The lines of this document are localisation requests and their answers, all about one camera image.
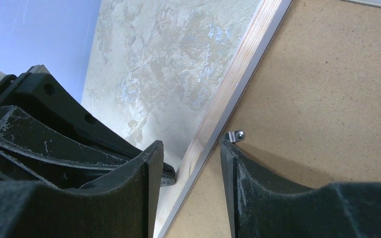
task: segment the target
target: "wooden frame edge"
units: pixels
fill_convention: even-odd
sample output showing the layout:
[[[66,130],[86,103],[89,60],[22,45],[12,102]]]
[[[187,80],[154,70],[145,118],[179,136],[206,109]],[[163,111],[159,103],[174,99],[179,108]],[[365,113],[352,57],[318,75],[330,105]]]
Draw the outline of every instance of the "wooden frame edge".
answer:
[[[185,153],[171,186],[158,207],[154,237],[163,238],[193,186],[218,136],[265,54],[292,0],[261,0],[242,42]]]

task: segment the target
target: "curved black plastic piece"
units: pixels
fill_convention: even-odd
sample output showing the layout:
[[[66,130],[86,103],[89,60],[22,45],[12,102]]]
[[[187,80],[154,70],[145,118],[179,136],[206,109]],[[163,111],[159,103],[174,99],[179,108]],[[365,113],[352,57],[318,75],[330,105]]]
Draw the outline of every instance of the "curved black plastic piece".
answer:
[[[17,106],[0,107],[0,155],[58,188],[78,188],[129,161],[80,144]]]
[[[92,154],[98,151],[101,155],[104,155],[103,158],[98,158],[98,156],[94,157],[92,154],[84,155],[83,158],[89,160],[89,163],[92,163],[93,160],[98,160],[99,163],[105,164],[106,155],[108,155],[108,159],[109,157],[114,157],[129,161],[141,153],[141,150],[132,146],[95,119],[48,73],[23,73],[19,77],[15,77],[14,75],[5,77],[0,82],[0,108],[5,106],[19,107],[31,118],[40,122],[44,127],[57,132],[77,144],[83,145],[88,151],[93,152]],[[31,138],[30,142],[34,141],[35,136],[32,135]],[[26,141],[25,138],[18,140],[17,146],[19,143],[22,143],[22,141]],[[59,145],[63,145],[63,141],[59,141],[58,143]],[[6,149],[6,154],[14,152],[14,150]],[[30,146],[28,149],[34,151],[35,147]],[[69,149],[65,151],[58,149],[58,151],[67,154],[76,153]],[[17,159],[24,160],[25,158],[21,156]],[[1,158],[0,161],[0,179],[20,180],[31,177],[24,169],[14,166],[9,169],[8,167],[10,167],[10,165],[2,166],[2,164],[8,164],[8,161],[4,161]],[[113,168],[110,170],[118,166],[118,163],[112,164]],[[91,176],[98,177],[110,170],[104,173],[102,170],[99,172],[94,171]],[[164,163],[161,186],[173,185],[176,182],[175,175],[176,172],[174,168]]]
[[[0,238],[152,238],[163,144],[84,184],[59,190],[39,181],[0,181]]]
[[[381,182],[312,189],[220,143],[232,237],[381,237]]]

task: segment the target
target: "metal bolt head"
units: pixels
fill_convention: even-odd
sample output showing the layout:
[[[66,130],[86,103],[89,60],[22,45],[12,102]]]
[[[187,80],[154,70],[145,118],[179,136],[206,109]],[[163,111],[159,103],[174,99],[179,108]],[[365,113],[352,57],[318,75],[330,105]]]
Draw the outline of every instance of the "metal bolt head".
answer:
[[[243,140],[244,137],[245,137],[245,133],[242,131],[242,130],[238,130],[236,132],[236,137],[239,139],[239,140]]]

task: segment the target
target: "textured plaster panel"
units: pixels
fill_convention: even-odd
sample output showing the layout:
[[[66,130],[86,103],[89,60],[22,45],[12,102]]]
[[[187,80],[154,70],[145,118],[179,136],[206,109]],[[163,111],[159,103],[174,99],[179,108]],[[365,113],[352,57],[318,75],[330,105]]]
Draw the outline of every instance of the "textured plaster panel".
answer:
[[[83,106],[176,169],[258,0],[102,0]]]

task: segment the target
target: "fiberboard surface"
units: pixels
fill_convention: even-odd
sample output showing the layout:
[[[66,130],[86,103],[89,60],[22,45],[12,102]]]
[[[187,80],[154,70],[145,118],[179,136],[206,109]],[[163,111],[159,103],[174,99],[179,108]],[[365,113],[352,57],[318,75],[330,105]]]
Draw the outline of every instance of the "fiberboard surface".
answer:
[[[284,177],[381,181],[381,9],[295,0],[226,131]],[[216,146],[168,238],[230,237]]]

